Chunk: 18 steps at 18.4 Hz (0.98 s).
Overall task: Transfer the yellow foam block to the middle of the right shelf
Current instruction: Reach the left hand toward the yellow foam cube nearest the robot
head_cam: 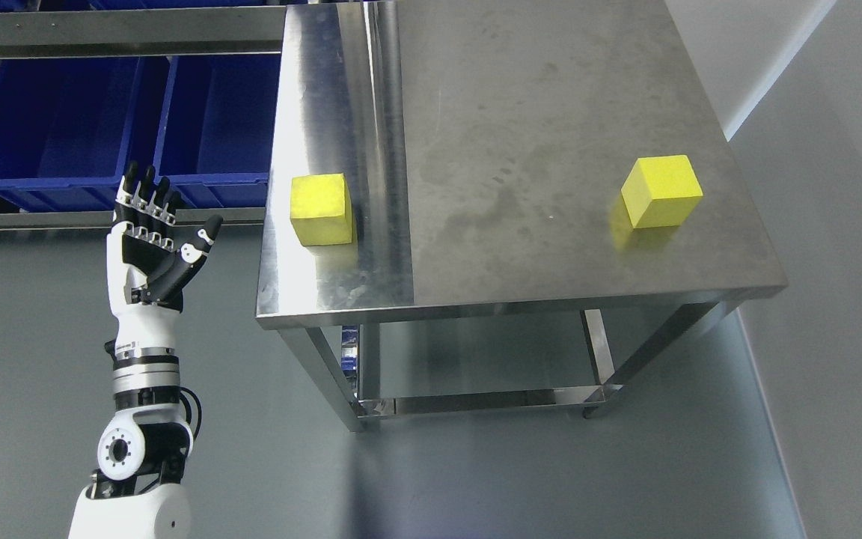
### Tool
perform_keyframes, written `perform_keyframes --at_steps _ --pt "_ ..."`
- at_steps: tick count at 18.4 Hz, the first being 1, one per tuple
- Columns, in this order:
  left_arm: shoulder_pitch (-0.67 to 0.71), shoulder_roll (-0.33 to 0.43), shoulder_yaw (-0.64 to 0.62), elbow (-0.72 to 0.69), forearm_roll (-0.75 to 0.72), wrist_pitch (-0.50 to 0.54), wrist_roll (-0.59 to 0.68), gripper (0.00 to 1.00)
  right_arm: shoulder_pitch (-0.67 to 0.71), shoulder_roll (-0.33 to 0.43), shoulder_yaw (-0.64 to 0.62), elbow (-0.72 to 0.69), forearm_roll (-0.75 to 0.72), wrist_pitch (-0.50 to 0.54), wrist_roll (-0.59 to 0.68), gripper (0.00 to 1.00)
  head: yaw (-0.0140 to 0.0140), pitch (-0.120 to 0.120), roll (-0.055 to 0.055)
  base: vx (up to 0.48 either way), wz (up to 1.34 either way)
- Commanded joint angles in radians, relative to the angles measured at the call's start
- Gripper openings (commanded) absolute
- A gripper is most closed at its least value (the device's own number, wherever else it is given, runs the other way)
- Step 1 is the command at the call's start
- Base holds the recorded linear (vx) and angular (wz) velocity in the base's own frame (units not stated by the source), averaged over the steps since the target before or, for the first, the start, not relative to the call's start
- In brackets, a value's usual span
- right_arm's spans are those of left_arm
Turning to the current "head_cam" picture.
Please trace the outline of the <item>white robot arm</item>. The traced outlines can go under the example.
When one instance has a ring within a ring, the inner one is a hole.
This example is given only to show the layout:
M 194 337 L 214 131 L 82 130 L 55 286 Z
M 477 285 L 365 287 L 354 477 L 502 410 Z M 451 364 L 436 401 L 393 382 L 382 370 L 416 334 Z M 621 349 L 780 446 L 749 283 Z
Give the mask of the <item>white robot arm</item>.
M 187 538 L 192 527 L 183 478 L 201 432 L 201 399 L 180 382 L 168 347 L 117 351 L 115 412 L 100 434 L 89 485 L 76 499 L 71 538 Z

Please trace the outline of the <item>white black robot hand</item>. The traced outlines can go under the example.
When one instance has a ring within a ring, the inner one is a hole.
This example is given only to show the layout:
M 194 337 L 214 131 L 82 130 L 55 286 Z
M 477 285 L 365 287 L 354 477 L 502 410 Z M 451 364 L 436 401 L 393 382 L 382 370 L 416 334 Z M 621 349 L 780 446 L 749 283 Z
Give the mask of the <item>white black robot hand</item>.
M 174 238 L 183 198 L 153 166 L 124 169 L 106 235 L 107 297 L 117 334 L 106 342 L 113 357 L 174 350 L 183 290 L 207 262 L 223 218 L 209 217 L 186 241 Z

